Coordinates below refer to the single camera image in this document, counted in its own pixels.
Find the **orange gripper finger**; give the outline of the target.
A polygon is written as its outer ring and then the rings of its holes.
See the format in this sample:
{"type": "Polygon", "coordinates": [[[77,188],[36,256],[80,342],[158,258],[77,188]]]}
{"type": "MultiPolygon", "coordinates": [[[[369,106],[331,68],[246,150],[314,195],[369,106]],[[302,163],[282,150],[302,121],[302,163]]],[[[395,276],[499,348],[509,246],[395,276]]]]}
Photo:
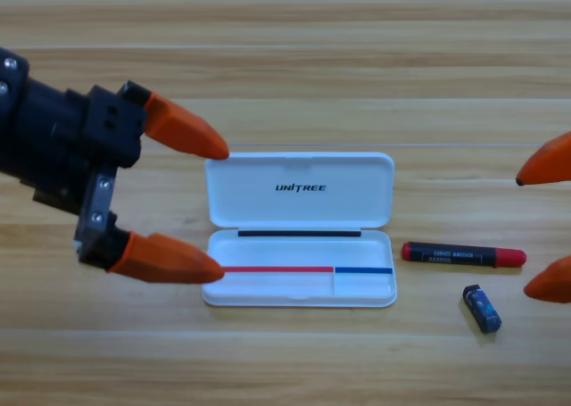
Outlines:
{"type": "Polygon", "coordinates": [[[550,264],[524,287],[524,293],[543,302],[571,303],[571,257],[550,264]]]}
{"type": "Polygon", "coordinates": [[[546,142],[525,162],[516,175],[516,183],[527,186],[569,181],[570,142],[570,132],[546,142]]]}
{"type": "Polygon", "coordinates": [[[134,232],[108,272],[159,284],[207,284],[225,275],[215,260],[192,244],[163,234],[134,232]]]}

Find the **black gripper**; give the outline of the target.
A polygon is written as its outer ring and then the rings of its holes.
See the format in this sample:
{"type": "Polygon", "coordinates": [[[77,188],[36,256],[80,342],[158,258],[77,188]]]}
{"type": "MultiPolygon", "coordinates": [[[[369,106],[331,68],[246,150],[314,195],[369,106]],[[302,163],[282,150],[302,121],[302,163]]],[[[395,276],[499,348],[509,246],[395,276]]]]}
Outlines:
{"type": "Polygon", "coordinates": [[[143,132],[180,153],[229,156],[206,120],[133,81],[118,94],[59,91],[33,79],[25,58],[1,51],[1,171],[33,188],[34,201],[77,216],[82,263],[115,264],[126,250],[112,194],[118,169],[138,160],[143,132]]]}

